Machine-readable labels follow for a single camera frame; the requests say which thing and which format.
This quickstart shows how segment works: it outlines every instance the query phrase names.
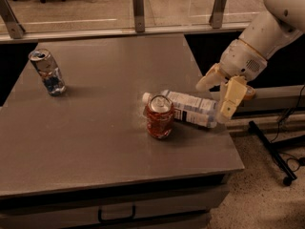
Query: white plastic bottle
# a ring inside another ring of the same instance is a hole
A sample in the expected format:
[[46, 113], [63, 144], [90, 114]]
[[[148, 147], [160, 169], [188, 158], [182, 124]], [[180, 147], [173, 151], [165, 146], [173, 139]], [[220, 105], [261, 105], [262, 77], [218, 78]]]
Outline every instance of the white plastic bottle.
[[[175, 119], [207, 128], [214, 128], [217, 125], [214, 118], [217, 107], [216, 101], [170, 90], [164, 90], [161, 94], [168, 97], [173, 103]], [[151, 94], [145, 93], [143, 102], [147, 103], [151, 97]]]

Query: blue and silver can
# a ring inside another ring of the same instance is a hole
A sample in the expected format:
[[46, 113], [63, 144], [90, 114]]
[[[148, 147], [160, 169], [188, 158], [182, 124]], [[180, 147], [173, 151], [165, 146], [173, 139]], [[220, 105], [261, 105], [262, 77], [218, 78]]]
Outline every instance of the blue and silver can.
[[66, 90], [58, 65], [48, 50], [38, 49], [30, 52], [29, 60], [41, 76], [50, 95], [57, 96]]

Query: floor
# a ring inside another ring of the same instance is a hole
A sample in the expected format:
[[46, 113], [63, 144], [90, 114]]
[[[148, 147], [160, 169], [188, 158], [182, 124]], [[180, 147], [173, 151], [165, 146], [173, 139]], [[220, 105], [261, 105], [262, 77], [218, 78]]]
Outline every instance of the floor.
[[[228, 0], [225, 23], [249, 21], [260, 10], [262, 0]], [[145, 0], [149, 27], [205, 24], [214, 0]], [[18, 0], [9, 3], [27, 32], [120, 29], [133, 27], [132, 0]], [[6, 33], [0, 20], [0, 33]], [[275, 165], [258, 137], [248, 132], [255, 120], [267, 134], [276, 137], [276, 114], [237, 118], [228, 129], [246, 169], [231, 177], [231, 192], [219, 208], [212, 210], [209, 229], [302, 229], [305, 228], [305, 168], [289, 187], [282, 184], [285, 175]], [[277, 140], [302, 135], [305, 114], [294, 114]], [[298, 158], [305, 156], [304, 146], [286, 150]], [[295, 168], [296, 163], [289, 161]]]

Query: metal post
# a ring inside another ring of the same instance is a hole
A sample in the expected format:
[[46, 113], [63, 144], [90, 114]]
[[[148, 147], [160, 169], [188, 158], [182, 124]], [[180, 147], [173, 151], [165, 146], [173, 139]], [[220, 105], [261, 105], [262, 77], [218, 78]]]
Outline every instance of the metal post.
[[213, 4], [213, 12], [210, 18], [211, 26], [214, 29], [222, 27], [223, 13], [226, 7], [227, 0], [215, 0]]
[[0, 15], [6, 24], [10, 38], [20, 39], [22, 38], [25, 30], [18, 23], [16, 16], [14, 15], [8, 0], [0, 0]]
[[136, 32], [145, 31], [144, 0], [133, 0], [134, 27]]

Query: glass partition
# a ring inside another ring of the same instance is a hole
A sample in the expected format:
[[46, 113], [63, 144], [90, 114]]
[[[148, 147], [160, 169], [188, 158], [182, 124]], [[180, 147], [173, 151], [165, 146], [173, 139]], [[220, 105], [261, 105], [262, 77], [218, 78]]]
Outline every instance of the glass partition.
[[[134, 31], [132, 0], [8, 0], [27, 33]], [[145, 26], [168, 28], [209, 25], [214, 0], [144, 0]], [[227, 0], [223, 23], [250, 22], [264, 10], [262, 0]], [[0, 33], [6, 27], [0, 19]]]

